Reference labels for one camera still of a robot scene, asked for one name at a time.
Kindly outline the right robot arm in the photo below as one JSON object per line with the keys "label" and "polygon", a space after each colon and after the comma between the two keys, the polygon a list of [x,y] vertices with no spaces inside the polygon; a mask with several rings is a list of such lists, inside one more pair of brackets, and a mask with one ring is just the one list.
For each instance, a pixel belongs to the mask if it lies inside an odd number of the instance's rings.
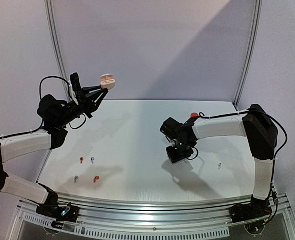
{"label": "right robot arm", "polygon": [[183,160],[194,160],[199,151],[196,145],[199,140],[215,137],[245,137],[254,158],[255,199],[246,206],[246,214],[257,218],[265,211],[265,200],[269,197],[278,154],[279,130],[276,120],[268,115],[258,104],[253,104],[245,111],[206,116],[203,113],[192,113],[185,123],[170,117],[163,122],[160,132],[170,142],[166,148],[171,163]]}

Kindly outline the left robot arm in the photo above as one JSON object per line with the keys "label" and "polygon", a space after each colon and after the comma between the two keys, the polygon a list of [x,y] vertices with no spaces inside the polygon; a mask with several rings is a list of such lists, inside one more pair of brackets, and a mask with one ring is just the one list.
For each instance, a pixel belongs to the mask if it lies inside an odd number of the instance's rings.
{"label": "left robot arm", "polygon": [[37,110],[43,119],[43,128],[21,135],[0,138],[0,193],[33,201],[40,204],[51,217],[58,217],[62,213],[62,206],[54,200],[55,192],[45,186],[5,172],[3,164],[34,152],[61,147],[68,134],[66,126],[81,115],[91,118],[105,96],[114,87],[114,83],[101,83],[99,86],[85,88],[75,86],[71,102],[57,100],[50,94],[44,96]]}

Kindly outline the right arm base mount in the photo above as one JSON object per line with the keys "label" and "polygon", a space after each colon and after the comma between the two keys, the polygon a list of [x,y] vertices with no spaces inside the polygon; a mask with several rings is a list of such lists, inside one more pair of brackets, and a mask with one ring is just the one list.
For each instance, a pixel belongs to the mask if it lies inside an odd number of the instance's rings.
{"label": "right arm base mount", "polygon": [[236,204],[229,209],[229,215],[233,223],[246,222],[270,215],[272,208],[270,205],[261,206],[257,204]]}

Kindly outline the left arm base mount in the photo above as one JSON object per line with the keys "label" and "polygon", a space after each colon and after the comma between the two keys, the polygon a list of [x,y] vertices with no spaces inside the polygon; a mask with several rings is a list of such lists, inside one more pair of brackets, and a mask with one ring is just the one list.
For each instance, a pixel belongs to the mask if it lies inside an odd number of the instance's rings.
{"label": "left arm base mount", "polygon": [[57,222],[72,222],[76,223],[79,217],[80,208],[67,204],[40,204],[36,208],[36,213],[45,217],[56,219]]}

